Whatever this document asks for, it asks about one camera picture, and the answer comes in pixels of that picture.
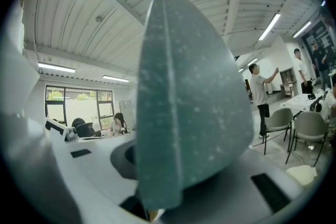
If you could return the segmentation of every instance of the gray concrete floor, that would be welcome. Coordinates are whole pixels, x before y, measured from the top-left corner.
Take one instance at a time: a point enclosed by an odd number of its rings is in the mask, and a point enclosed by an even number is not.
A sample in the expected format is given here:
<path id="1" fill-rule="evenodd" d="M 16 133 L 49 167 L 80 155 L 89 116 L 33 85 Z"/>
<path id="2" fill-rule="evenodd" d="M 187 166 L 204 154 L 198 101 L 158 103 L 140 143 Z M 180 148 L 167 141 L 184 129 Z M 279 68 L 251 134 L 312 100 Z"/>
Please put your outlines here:
<path id="1" fill-rule="evenodd" d="M 274 113 L 277 109 L 280 108 L 280 104 L 285 102 L 286 99 L 273 103 L 269 106 L 270 115 Z M 260 131 L 260 115 L 259 110 L 253 104 L 253 117 L 254 117 L 254 139 L 252 142 L 252 146 L 255 150 L 264 154 L 264 144 L 262 143 L 262 139 L 260 139 L 259 131 Z M 285 132 L 274 132 L 270 133 L 270 137 L 267 139 L 267 148 L 266 148 L 266 158 L 270 159 L 273 163 L 275 163 L 278 167 L 283 170 L 287 170 L 289 168 L 300 166 L 300 165 L 310 165 L 311 167 L 314 165 L 321 145 L 314 144 L 314 149 L 310 150 L 308 148 L 308 144 L 304 144 L 303 141 L 298 140 L 297 149 L 292 151 L 289 157 L 289 161 L 285 164 L 287 158 L 287 147 L 289 142 L 289 131 L 286 137 L 286 141 L 283 141 L 285 138 Z M 327 166 L 327 162 L 331 157 L 332 152 L 327 150 L 325 147 L 321 153 L 321 156 L 316 164 L 317 174 L 321 174 L 323 170 L 325 170 Z"/>

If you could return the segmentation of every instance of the ceiling light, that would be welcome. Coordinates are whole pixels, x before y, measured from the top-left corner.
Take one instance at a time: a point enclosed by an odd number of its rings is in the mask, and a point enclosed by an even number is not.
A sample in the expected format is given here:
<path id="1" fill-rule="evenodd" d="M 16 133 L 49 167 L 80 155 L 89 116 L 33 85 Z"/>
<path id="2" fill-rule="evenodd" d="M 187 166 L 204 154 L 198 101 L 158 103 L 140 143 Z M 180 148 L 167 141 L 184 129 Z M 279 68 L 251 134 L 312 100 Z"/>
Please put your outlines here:
<path id="1" fill-rule="evenodd" d="M 294 38 L 296 38 L 298 35 L 300 35 L 308 26 L 310 26 L 311 22 L 307 22 L 305 26 L 303 26 L 295 35 Z"/>
<path id="2" fill-rule="evenodd" d="M 263 32 L 263 34 L 259 37 L 259 40 L 263 40 L 267 34 L 271 31 L 271 29 L 274 27 L 274 25 L 276 24 L 276 22 L 278 21 L 278 19 L 280 18 L 280 14 L 276 13 L 272 19 L 272 21 L 269 23 L 269 25 L 267 26 L 267 28 L 265 29 L 265 31 Z"/>
<path id="3" fill-rule="evenodd" d="M 254 59 L 251 63 L 248 64 L 248 66 L 252 65 L 258 58 Z"/>
<path id="4" fill-rule="evenodd" d="M 70 73 L 75 73 L 76 72 L 76 70 L 74 68 L 61 67 L 61 66 L 51 65 L 49 63 L 43 63 L 43 62 L 39 62 L 38 66 L 42 67 L 42 68 L 54 69 L 54 70 L 70 72 Z"/>
<path id="5" fill-rule="evenodd" d="M 129 82 L 128 79 L 118 79 L 110 76 L 103 76 L 103 79 L 111 79 L 111 80 L 117 80 L 117 81 L 122 81 L 122 82 Z"/>

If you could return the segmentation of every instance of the woman with long hair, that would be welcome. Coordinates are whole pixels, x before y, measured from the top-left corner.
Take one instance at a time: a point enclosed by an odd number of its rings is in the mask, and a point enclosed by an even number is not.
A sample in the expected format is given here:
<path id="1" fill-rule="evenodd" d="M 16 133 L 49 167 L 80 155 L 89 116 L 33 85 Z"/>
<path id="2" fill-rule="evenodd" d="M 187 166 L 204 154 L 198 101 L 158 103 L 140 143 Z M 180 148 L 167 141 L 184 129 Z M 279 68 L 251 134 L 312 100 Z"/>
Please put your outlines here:
<path id="1" fill-rule="evenodd" d="M 110 126 L 110 133 L 112 136 L 118 136 L 128 133 L 127 125 L 122 113 L 118 112 L 114 115 L 113 121 L 111 122 Z"/>

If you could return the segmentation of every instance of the window pane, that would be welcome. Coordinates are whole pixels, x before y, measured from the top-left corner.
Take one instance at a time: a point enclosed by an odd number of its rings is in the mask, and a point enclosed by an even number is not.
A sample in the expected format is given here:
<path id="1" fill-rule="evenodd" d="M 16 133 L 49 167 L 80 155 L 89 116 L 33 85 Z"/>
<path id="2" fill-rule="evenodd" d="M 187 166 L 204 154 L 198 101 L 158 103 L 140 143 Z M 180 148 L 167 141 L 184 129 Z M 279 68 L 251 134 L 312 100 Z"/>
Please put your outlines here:
<path id="1" fill-rule="evenodd" d="M 46 100 L 63 101 L 64 88 L 47 87 Z"/>
<path id="2" fill-rule="evenodd" d="M 106 118 L 106 119 L 101 119 L 101 129 L 102 130 L 109 130 L 111 126 L 111 122 L 113 121 L 113 117 Z"/>
<path id="3" fill-rule="evenodd" d="M 113 115 L 112 104 L 99 104 L 100 117 Z"/>
<path id="4" fill-rule="evenodd" d="M 98 101 L 112 101 L 112 92 L 98 91 Z"/>
<path id="5" fill-rule="evenodd" d="M 68 126 L 72 126 L 76 118 L 81 118 L 86 123 L 99 122 L 96 91 L 66 89 L 65 113 Z"/>
<path id="6" fill-rule="evenodd" d="M 64 121 L 62 104 L 48 104 L 47 109 L 48 109 L 48 118 L 60 122 Z"/>

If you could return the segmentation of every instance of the ceiling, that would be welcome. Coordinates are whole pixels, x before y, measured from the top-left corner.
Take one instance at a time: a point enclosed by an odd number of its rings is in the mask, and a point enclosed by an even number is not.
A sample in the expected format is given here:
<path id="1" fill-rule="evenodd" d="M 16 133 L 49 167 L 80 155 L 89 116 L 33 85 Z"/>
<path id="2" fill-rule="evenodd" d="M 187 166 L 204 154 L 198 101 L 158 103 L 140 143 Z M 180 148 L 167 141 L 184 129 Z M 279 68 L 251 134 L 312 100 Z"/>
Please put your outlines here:
<path id="1" fill-rule="evenodd" d="M 292 35 L 322 0 L 190 0 L 209 19 L 235 56 Z M 25 55 L 43 74 L 104 81 L 104 74 L 136 80 L 146 13 L 151 0 L 27 0 Z M 263 40 L 275 13 L 281 18 Z M 76 68 L 50 72 L 37 62 Z"/>

